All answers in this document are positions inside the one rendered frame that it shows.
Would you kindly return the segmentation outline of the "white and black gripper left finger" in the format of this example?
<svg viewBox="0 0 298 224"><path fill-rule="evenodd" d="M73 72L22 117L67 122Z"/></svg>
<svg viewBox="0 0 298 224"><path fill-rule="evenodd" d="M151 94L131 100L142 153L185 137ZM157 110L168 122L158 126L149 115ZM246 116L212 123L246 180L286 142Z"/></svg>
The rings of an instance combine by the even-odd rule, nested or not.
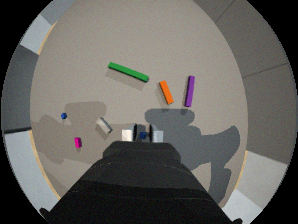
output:
<svg viewBox="0 0 298 224"><path fill-rule="evenodd" d="M137 124L132 124L128 129L122 130L122 141L133 142L137 136Z"/></svg>

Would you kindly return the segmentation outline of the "purple rod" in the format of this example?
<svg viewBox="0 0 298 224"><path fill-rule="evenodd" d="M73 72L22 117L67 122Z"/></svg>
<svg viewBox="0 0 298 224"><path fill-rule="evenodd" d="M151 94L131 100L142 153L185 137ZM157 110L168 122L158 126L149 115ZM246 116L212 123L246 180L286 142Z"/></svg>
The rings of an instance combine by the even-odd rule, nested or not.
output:
<svg viewBox="0 0 298 224"><path fill-rule="evenodd" d="M188 77L186 98L185 98L185 104L184 104L184 106L186 107L191 107L191 104L192 104L194 81L195 81L195 77L190 75Z"/></svg>

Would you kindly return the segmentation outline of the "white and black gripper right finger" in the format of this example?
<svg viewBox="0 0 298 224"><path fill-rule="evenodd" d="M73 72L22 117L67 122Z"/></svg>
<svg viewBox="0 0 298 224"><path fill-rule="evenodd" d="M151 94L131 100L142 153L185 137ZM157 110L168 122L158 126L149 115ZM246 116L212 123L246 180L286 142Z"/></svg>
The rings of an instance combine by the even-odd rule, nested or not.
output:
<svg viewBox="0 0 298 224"><path fill-rule="evenodd" d="M152 143L163 143L163 131L158 130L155 125L150 124L149 138Z"/></svg>

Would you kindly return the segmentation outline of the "green rod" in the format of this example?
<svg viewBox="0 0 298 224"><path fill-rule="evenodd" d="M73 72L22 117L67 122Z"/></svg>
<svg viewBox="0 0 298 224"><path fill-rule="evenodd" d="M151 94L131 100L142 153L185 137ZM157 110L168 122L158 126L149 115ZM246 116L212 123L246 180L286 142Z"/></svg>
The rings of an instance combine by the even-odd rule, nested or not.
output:
<svg viewBox="0 0 298 224"><path fill-rule="evenodd" d="M137 72L135 70L129 69L127 67L124 67L124 66L121 66L121 65L112 63L112 62L109 63L108 67L110 69L116 70L118 72L124 73L126 75L131 76L131 77L134 77L134 78L136 78L138 80L141 80L141 81L143 81L145 83L147 82L147 80L149 78L149 76L147 76L147 75L144 75L144 74L142 74L140 72Z"/></svg>

